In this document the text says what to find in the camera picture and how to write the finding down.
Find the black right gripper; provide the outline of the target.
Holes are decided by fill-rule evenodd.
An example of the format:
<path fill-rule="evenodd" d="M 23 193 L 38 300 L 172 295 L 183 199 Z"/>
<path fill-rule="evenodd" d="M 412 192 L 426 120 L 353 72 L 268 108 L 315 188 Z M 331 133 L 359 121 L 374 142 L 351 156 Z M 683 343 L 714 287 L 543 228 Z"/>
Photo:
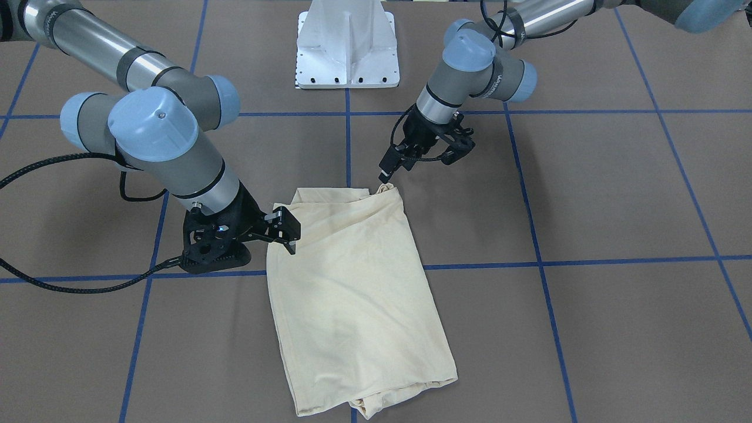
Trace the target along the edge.
<path fill-rule="evenodd" d="M 266 214 L 241 184 L 222 211 L 206 215 L 193 207 L 186 212 L 179 267 L 193 275 L 244 267 L 251 260 L 244 243 L 255 240 L 282 244 L 294 255 L 300 237 L 301 224 L 287 206 Z"/>

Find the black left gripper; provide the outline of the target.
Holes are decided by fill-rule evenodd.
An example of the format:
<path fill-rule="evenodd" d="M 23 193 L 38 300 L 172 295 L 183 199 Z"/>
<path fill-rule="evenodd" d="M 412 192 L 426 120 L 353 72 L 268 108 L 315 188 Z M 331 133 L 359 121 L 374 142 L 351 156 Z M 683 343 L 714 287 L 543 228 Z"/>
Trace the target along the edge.
<path fill-rule="evenodd" d="M 462 127 L 464 117 L 462 113 L 454 112 L 448 123 L 437 124 L 424 118 L 416 105 L 411 105 L 393 126 L 392 132 L 396 132 L 402 121 L 407 121 L 402 126 L 403 140 L 398 145 L 390 145 L 379 163 L 381 183 L 387 184 L 400 167 L 411 171 L 417 162 L 434 161 L 451 165 L 467 155 L 475 147 L 475 142 L 472 140 L 473 129 Z M 425 158 L 438 141 L 445 142 L 448 147 L 438 156 Z"/>

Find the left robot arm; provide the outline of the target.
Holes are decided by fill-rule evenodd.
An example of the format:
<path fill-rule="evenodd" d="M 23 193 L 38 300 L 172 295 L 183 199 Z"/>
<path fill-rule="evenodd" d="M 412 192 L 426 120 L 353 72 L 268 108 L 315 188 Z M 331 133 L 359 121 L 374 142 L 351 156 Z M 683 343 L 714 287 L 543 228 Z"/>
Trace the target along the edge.
<path fill-rule="evenodd" d="M 531 40 L 556 36 L 575 22 L 602 9 L 628 5 L 646 11 L 688 33 L 703 33 L 722 24 L 736 11 L 750 12 L 749 1 L 523 1 L 503 2 L 489 13 L 480 3 L 481 20 L 459 19 L 444 32 L 444 48 L 421 94 L 400 118 L 404 137 L 391 142 L 379 163 L 379 180 L 392 179 L 398 169 L 411 170 L 429 162 L 440 141 L 446 149 L 436 160 L 451 165 L 474 147 L 473 129 L 462 126 L 461 106 L 470 98 L 523 102 L 538 81 L 534 65 L 511 56 Z"/>

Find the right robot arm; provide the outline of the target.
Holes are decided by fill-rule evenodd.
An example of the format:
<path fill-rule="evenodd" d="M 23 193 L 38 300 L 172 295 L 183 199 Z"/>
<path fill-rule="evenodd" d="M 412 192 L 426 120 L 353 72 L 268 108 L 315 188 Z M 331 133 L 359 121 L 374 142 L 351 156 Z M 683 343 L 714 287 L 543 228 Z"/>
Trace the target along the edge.
<path fill-rule="evenodd" d="M 186 209 L 181 255 L 164 267 L 192 274 L 242 267 L 246 243 L 294 254 L 298 220 L 284 206 L 261 211 L 206 132 L 240 113 L 236 88 L 198 77 L 102 21 L 78 1 L 3 1 L 2 41 L 35 41 L 77 59 L 126 93 L 80 93 L 60 112 L 62 133 L 84 156 L 147 172 Z"/>

